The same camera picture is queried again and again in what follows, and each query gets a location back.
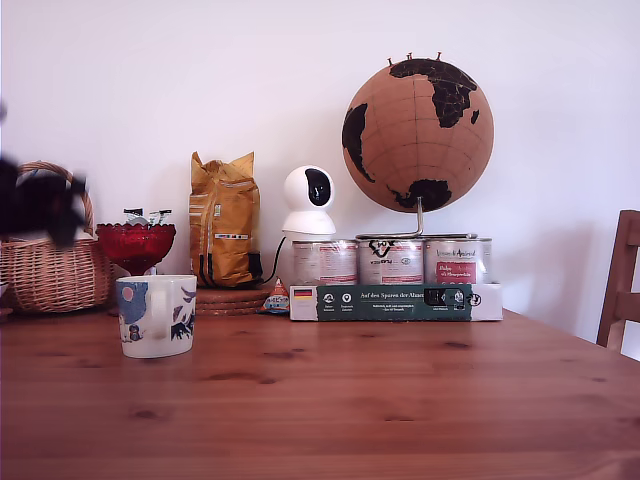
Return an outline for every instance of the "globe stand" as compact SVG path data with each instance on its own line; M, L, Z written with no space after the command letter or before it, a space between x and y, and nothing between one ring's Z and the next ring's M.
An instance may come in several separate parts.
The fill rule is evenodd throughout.
M361 235L356 235L358 240L375 240L378 238L389 238L392 240L407 240L411 238L420 238L422 236L422 231L424 230L424 218L422 213L422 197L418 197L418 206L417 206L417 214L418 214L418 229L415 232L410 233L363 233Z
M358 240L377 240L378 238L390 239L390 240L410 240L414 238L430 238L430 239L474 239L478 238L477 233L445 233L439 235L423 235L424 231L424 218L422 212L422 197L418 197L418 206L417 212L418 214L418 229L415 232L409 233L363 233L361 235L356 235Z

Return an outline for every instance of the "red glass bowl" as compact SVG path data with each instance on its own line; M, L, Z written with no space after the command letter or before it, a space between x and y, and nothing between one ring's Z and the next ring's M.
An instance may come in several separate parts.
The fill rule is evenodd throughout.
M169 253L176 227L101 223L96 233L100 246L113 263L131 275L144 275Z

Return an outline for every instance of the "wicker basket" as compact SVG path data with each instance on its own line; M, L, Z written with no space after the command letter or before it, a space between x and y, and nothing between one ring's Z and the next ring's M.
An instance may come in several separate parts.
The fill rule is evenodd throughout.
M36 162L20 166L20 173L49 170L73 177L64 168ZM93 235L89 195L82 196L86 227ZM7 306L25 313L70 312L101 305L110 296L113 264L94 239L77 240L73 248L57 250L48 238L9 240L0 245L0 277L9 282L3 298Z

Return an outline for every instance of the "mug handle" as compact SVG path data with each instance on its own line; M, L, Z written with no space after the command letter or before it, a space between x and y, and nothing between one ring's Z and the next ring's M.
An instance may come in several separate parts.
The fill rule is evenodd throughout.
M162 339L169 335L171 325L171 312L169 309L169 299L167 290L157 285L151 291L151 322L150 333L155 339Z

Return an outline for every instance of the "basket handle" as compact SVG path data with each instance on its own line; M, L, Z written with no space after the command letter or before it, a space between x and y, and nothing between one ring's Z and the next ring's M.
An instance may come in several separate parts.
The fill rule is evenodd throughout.
M71 175L68 170L49 162L30 162L24 163L18 167L20 175L33 172L34 170L48 170L50 172L57 173L58 175L66 178L69 183L73 180L73 175ZM93 236L93 206L91 205L91 199L89 199L89 194L86 190L81 195L81 198L82 203L84 204L84 231Z

